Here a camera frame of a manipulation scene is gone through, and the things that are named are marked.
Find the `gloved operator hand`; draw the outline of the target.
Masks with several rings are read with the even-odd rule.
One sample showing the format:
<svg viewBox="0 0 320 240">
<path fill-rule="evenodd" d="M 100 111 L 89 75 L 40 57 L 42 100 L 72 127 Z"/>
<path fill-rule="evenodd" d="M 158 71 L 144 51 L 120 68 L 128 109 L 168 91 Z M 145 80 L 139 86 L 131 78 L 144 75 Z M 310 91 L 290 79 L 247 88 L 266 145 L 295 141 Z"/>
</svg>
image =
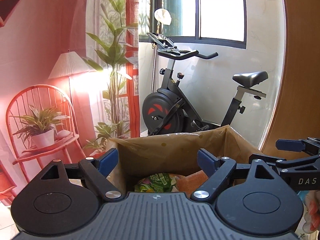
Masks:
<svg viewBox="0 0 320 240">
<path fill-rule="evenodd" d="M 319 190 L 309 191 L 305 195 L 303 202 L 307 210 L 304 216 L 303 231 L 305 233 L 319 231 Z"/>
</svg>

